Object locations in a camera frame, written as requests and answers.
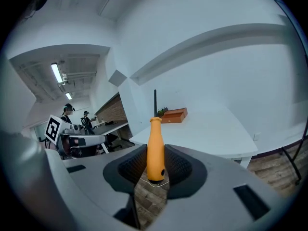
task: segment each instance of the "person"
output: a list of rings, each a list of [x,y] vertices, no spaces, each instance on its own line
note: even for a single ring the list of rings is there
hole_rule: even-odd
[[[88,111],[85,111],[85,112],[83,113],[83,118],[85,119],[85,121],[86,121],[88,127],[89,127],[90,129],[93,129],[91,122],[94,121],[94,120],[96,119],[96,117],[95,117],[95,118],[92,118],[92,119],[90,120],[90,119],[88,118],[88,114],[90,114],[90,113],[89,113]]]
[[[75,111],[75,109],[72,107],[72,105],[70,103],[67,103],[64,107],[63,107],[63,114],[60,117],[63,121],[66,121],[70,124],[72,124],[71,120],[68,118],[69,115],[72,114],[72,112]]]

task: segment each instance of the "orange handle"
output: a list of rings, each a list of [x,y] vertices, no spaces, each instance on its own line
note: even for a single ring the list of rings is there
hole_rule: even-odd
[[[160,129],[162,119],[152,117],[147,152],[147,173],[151,181],[162,181],[165,175],[165,145]]]

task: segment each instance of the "white cable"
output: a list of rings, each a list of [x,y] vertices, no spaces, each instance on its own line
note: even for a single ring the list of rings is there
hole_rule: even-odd
[[[142,181],[144,181],[144,182],[150,184],[152,187],[162,187],[162,186],[166,185],[167,183],[169,183],[169,181],[168,181],[168,182],[166,182],[165,184],[162,184],[162,185],[160,185],[160,186],[153,186],[151,183],[147,182],[146,180],[144,180],[144,179],[142,179],[142,178],[140,178],[140,179],[141,179]]]

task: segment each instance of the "wooden box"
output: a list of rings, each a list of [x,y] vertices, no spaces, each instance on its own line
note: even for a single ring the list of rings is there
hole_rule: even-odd
[[[179,123],[187,116],[187,109],[168,110],[162,117],[162,123]]]

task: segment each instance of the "fluorescent light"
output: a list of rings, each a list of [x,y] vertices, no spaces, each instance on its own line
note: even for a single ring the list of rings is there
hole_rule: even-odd
[[[70,95],[69,93],[66,93],[66,96],[67,96],[67,98],[68,98],[69,100],[72,99],[72,97],[71,97],[71,95]]]
[[[54,76],[56,76],[56,78],[57,78],[58,83],[63,82],[62,78],[61,78],[61,75],[60,75],[60,72],[59,72],[59,69],[58,69],[57,63],[51,64],[51,68],[53,70]]]

